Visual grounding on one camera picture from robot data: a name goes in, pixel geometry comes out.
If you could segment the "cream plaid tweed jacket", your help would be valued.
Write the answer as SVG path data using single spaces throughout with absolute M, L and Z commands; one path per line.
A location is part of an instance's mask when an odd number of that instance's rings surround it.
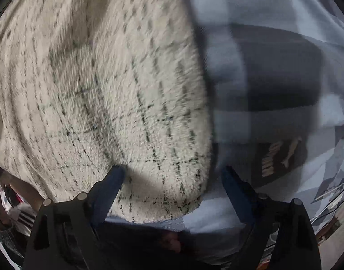
M 120 164 L 110 215 L 182 217 L 211 135 L 184 0 L 0 0 L 0 167 L 43 196 L 70 200 Z

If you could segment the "blue checkered bed cover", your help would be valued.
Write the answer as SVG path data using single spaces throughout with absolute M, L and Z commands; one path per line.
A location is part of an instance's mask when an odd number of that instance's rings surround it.
M 246 242 L 221 183 L 233 167 L 262 196 L 300 199 L 315 233 L 344 202 L 344 0 L 184 0 L 204 61 L 216 165 L 196 210 L 119 225 L 133 244 L 222 265 Z

